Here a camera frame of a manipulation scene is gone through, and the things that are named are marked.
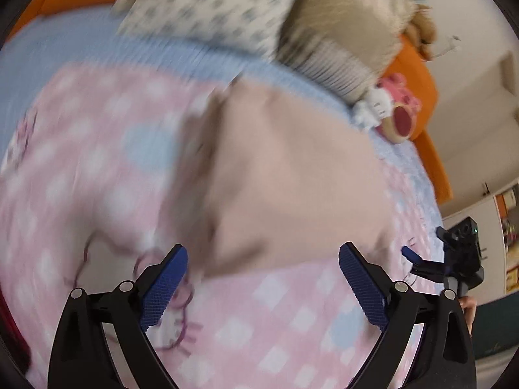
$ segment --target pink checkered blanket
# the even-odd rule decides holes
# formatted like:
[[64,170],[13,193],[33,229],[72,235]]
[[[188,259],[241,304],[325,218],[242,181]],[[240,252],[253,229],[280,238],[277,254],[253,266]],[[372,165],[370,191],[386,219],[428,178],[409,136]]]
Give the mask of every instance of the pink checkered blanket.
[[[160,261],[157,224],[187,113],[214,83],[143,67],[68,65],[45,86],[12,142],[0,179],[0,284],[46,387],[54,333],[71,289],[104,292]],[[407,176],[382,162],[396,239],[378,262],[420,291],[400,254],[430,257]],[[124,384],[137,387],[113,330]],[[181,283],[147,332],[182,389],[341,389],[380,332],[365,319],[336,257],[285,269]],[[414,332],[395,386],[416,349]]]

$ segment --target cabinet door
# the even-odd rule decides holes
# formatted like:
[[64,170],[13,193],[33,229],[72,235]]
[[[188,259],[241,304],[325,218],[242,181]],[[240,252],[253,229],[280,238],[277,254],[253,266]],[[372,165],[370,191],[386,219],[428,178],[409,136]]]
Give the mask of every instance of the cabinet door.
[[479,304],[485,304],[505,296],[507,261],[503,230],[494,197],[449,216],[443,220],[445,229],[470,216],[477,223],[482,265],[485,268],[483,283],[469,291]]

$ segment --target striped fabric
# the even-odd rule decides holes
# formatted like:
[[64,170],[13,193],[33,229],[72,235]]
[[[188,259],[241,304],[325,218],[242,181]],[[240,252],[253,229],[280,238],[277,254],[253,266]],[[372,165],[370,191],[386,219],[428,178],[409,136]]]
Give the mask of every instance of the striped fabric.
[[361,99],[377,80],[373,72],[348,50],[304,26],[294,26],[281,37],[277,60],[348,104]]

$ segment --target chalkboard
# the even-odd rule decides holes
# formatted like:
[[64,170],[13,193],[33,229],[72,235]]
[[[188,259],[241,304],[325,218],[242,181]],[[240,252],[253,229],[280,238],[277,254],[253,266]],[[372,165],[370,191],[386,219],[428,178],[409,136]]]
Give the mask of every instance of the chalkboard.
[[476,359],[519,345],[519,292],[477,307],[472,345]]

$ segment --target plush toy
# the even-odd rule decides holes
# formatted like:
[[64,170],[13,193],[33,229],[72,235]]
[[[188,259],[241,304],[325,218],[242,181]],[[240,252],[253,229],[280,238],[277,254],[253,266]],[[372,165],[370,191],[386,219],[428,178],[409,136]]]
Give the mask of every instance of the plush toy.
[[421,109],[420,100],[406,88],[406,84],[405,76],[400,73],[377,82],[377,86],[385,89],[394,101],[391,115],[381,119],[377,131],[394,144],[402,143],[412,135]]
[[433,59],[430,45],[438,39],[436,25],[427,14],[429,10],[431,10],[430,6],[418,4],[418,11],[404,31],[404,35],[409,38],[425,61]]
[[364,131],[380,126],[382,119],[390,117],[394,100],[383,87],[370,87],[364,98],[353,107],[354,122]]

